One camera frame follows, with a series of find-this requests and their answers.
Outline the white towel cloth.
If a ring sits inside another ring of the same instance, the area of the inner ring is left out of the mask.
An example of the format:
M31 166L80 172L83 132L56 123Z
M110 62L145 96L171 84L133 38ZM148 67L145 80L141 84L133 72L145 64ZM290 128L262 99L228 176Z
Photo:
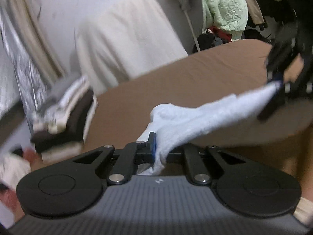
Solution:
M167 156L174 148L219 129L256 118L280 86L281 83L275 81L240 95L228 95L197 108L185 108L171 103L154 107L150 113L150 123L138 138L144 141L150 133L156 134L154 161L144 170L138 171L138 174L159 175L165 168Z

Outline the stack of folded clothes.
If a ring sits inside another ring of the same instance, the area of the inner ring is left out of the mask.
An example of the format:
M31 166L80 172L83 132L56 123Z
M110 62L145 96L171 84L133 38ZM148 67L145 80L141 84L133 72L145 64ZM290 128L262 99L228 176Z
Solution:
M57 82L32 114L31 142L44 163L78 155L87 139L98 102L87 76Z

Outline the brown hanging garment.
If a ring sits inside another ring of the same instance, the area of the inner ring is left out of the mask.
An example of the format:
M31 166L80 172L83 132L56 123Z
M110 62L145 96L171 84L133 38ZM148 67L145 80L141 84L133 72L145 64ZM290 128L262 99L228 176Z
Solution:
M260 31L267 28L258 0L245 0L248 8L248 23L251 28L259 27Z

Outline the red garment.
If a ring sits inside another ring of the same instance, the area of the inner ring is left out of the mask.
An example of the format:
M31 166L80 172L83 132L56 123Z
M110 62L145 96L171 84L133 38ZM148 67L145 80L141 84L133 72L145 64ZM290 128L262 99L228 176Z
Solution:
M226 33L224 31L222 31L221 29L217 28L217 27L210 27L209 28L211 30L211 32L218 38L220 38L222 40L223 43L229 43L232 41L232 35L229 33Z

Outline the light green quilted garment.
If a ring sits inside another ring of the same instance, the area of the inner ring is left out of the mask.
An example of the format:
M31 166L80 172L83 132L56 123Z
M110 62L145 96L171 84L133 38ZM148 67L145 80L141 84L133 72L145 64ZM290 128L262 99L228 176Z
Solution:
M241 39L248 21L246 0L202 0L202 8L203 30L217 27L233 41Z

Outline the cream covered chair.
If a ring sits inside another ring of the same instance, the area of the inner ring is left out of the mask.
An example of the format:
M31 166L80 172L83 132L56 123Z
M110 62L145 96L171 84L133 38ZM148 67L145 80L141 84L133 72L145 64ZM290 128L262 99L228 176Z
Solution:
M76 52L97 96L188 55L157 0L121 0L87 18Z

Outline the white garment on table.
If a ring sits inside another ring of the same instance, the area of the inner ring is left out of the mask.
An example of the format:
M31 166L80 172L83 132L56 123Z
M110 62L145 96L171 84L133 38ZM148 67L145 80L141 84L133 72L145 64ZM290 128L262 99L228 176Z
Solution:
M30 171L30 162L24 158L21 149L1 156L1 184L10 190L16 191L20 180Z

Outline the silver foil insulation sheet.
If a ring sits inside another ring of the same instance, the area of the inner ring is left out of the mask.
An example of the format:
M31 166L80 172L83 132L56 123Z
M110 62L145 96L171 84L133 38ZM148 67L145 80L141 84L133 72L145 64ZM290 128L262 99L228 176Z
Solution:
M8 0L1 0L1 41L13 64L25 118L30 133L34 134L32 114L43 103L48 88L17 33Z

